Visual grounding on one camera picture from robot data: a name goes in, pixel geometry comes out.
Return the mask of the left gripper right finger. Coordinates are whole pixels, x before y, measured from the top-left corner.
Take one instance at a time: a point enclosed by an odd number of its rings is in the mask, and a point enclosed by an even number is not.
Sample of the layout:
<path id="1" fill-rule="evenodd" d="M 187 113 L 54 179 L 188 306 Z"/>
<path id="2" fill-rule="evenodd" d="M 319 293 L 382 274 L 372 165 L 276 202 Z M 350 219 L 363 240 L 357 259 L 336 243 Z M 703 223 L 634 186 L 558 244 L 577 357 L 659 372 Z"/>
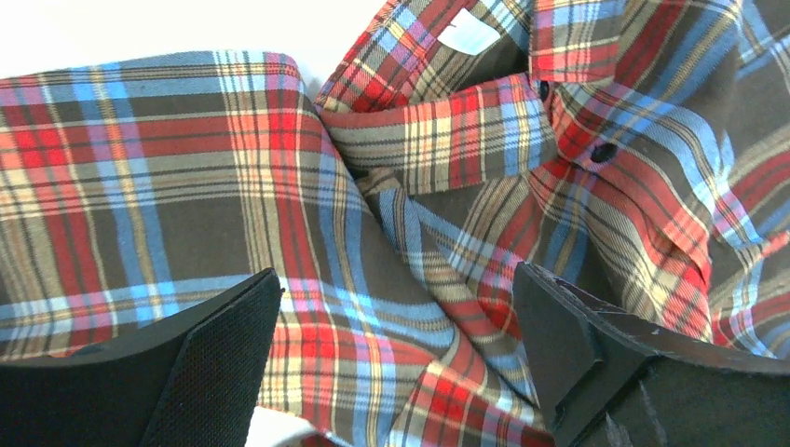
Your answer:
<path id="1" fill-rule="evenodd" d="M 512 284 L 559 446 L 785 446 L 789 364 L 639 318 L 534 264 Z"/>

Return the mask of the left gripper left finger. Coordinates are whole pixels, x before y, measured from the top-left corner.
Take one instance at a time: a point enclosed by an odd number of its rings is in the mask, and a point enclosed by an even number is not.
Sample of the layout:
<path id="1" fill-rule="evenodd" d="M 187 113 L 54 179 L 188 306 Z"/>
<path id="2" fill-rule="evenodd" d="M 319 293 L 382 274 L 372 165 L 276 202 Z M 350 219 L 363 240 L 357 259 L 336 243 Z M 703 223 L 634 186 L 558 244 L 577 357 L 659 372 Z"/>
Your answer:
<path id="1" fill-rule="evenodd" d="M 242 446 L 283 291 L 267 269 L 66 357 L 1 366 L 5 446 Z"/>

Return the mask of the plaid flannel shirt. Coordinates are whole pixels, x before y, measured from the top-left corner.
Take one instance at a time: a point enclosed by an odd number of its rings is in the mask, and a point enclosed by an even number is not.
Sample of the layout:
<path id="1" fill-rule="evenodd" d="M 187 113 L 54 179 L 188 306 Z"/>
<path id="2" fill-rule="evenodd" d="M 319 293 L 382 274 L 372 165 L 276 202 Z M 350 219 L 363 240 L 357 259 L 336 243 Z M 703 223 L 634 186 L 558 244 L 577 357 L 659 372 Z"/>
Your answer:
<path id="1" fill-rule="evenodd" d="M 787 359 L 788 3 L 389 1 L 316 99 L 236 49 L 1 83 L 3 360 L 270 267 L 263 406 L 344 446 L 545 446 L 521 262 Z"/>

